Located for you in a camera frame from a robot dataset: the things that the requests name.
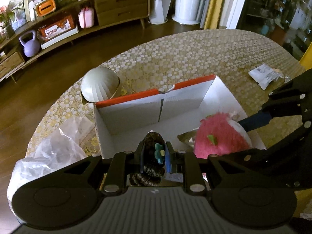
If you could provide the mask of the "black hair claw with scrunchie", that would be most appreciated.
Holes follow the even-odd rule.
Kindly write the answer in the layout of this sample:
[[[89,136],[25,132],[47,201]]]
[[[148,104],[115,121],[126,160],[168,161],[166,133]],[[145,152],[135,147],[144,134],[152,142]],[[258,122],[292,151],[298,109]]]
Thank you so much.
[[[166,149],[162,136],[150,131],[143,139],[140,153],[140,169],[129,175],[132,186],[157,186],[161,183],[165,170]]]

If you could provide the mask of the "pink plush dragon fruit toy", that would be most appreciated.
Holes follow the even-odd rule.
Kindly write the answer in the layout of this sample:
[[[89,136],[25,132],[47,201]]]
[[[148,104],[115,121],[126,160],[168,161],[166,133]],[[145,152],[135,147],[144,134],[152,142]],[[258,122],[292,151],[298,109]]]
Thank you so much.
[[[229,113],[216,113],[200,121],[194,144],[197,158],[205,159],[211,154],[228,155],[251,148],[249,135]]]

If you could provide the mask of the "small black wrapper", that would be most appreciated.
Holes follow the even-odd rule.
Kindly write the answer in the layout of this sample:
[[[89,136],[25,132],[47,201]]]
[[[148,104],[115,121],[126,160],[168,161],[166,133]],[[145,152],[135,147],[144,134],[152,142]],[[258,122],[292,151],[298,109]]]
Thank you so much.
[[[195,128],[191,131],[178,135],[177,138],[180,142],[194,149],[197,131],[198,128]]]

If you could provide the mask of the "white printed package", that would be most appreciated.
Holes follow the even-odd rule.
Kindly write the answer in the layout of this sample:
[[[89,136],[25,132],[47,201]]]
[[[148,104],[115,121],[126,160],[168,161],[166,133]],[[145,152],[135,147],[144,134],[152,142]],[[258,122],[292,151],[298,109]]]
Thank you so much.
[[[249,71],[248,74],[262,90],[266,90],[271,82],[284,78],[284,74],[280,70],[273,69],[265,63]]]

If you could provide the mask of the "silver chicken snack pouch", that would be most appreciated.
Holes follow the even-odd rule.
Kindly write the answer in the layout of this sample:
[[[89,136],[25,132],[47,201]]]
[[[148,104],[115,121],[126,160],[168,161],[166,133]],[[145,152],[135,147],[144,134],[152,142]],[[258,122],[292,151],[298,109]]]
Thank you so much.
[[[288,83],[289,81],[291,81],[291,77],[288,77],[287,75],[285,76],[285,81],[284,83]]]

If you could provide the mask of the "white cardboard box red edge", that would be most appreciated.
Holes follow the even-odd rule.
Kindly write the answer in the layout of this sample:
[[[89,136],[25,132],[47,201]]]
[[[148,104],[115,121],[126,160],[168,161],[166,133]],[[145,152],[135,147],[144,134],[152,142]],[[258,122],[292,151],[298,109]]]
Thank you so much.
[[[178,135],[199,128],[215,113],[247,117],[239,102],[218,76],[208,75],[157,89],[95,103],[96,134],[102,157],[135,151],[150,131],[169,141],[176,151],[191,151]]]

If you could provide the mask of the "gold patterned tablecloth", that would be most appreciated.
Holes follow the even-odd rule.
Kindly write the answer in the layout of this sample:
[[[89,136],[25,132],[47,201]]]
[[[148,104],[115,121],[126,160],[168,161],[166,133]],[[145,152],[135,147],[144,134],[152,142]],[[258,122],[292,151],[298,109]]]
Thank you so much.
[[[157,88],[166,90],[174,83],[215,74],[225,83],[247,115],[256,113],[268,93],[284,84],[271,82],[262,90],[248,72],[263,63],[291,79],[305,68],[282,46],[266,36],[243,30],[197,30],[165,36],[127,50],[105,61],[122,82],[122,95]],[[72,116],[93,119],[93,105],[82,104],[82,78],[50,107],[28,143],[26,157],[64,121]],[[257,130],[268,148],[295,131],[299,116],[280,117]]]

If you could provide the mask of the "clear crumpled plastic bag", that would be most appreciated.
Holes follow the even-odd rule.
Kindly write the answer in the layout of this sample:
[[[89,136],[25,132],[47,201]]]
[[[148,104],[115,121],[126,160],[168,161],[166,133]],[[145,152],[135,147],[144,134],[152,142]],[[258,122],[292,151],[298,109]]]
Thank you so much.
[[[80,144],[94,127],[86,117],[71,117],[43,139],[30,156],[18,160],[7,188],[8,202],[24,184],[87,157]]]

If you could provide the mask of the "white shell shaped bowl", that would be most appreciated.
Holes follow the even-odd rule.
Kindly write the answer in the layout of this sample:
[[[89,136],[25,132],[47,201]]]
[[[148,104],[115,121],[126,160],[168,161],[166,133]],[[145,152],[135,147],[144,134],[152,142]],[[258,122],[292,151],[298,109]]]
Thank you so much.
[[[113,70],[98,66],[89,70],[82,78],[81,93],[89,103],[119,97],[121,80]]]

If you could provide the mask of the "yellow curtain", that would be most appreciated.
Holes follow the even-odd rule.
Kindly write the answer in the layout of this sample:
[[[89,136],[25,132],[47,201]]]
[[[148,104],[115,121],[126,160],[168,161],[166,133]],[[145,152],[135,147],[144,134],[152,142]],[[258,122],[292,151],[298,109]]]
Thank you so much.
[[[210,0],[204,30],[217,29],[222,14],[224,0]]]

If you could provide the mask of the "purple kettlebell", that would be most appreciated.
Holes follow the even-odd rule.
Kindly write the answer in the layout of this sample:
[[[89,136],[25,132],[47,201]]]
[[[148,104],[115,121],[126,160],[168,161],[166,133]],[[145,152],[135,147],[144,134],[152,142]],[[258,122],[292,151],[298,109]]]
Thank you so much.
[[[29,34],[32,34],[32,38],[29,41],[25,42],[23,38]],[[34,57],[40,50],[41,45],[36,38],[36,32],[34,30],[29,30],[25,32],[24,34],[22,34],[19,37],[19,41],[21,45],[23,46],[24,54],[26,57],[29,57],[29,58]]]

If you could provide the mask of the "orange red gift box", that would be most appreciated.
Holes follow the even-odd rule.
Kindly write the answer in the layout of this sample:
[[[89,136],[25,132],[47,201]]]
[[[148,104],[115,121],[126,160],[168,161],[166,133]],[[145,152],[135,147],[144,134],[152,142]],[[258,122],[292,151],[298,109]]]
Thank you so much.
[[[79,32],[78,26],[74,22],[72,15],[66,15],[62,19],[40,27],[37,31],[37,38],[42,41],[42,50],[51,45],[66,39]]]

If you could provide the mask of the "pink small case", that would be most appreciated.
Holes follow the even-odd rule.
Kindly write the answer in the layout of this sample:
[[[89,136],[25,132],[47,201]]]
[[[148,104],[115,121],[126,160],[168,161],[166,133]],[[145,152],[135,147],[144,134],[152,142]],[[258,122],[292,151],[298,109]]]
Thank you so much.
[[[84,7],[78,14],[78,21],[81,28],[90,28],[94,26],[94,9]]]

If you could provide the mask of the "wooden sideboard cabinet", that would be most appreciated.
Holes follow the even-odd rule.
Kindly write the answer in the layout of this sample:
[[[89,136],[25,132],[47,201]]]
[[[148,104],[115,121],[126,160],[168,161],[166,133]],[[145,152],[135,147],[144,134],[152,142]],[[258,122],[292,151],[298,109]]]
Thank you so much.
[[[92,7],[94,9],[93,27],[80,27],[78,14],[84,7]],[[39,57],[65,43],[72,42],[81,36],[85,36],[98,30],[121,23],[137,19],[144,22],[145,18],[147,18],[149,14],[149,0],[68,0],[66,5],[51,14],[24,24],[15,31],[14,35],[1,43],[1,52],[4,52],[4,56],[1,57],[1,80],[12,77],[17,71],[24,69],[36,61]],[[73,16],[79,32],[51,45],[44,50],[40,47],[39,52],[34,57],[26,57],[23,46],[19,41],[19,37],[29,30],[34,30],[37,38],[37,31],[40,27],[50,25],[51,23],[62,19],[66,15]],[[27,42],[31,38],[32,34],[29,34],[24,37],[23,40]]]

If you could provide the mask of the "orange tissue box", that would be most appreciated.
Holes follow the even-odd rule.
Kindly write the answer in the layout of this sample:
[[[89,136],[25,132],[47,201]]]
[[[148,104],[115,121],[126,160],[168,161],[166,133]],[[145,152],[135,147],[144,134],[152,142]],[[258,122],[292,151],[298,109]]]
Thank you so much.
[[[36,12],[38,16],[43,17],[54,12],[56,8],[57,4],[55,0],[45,0],[36,6]]]

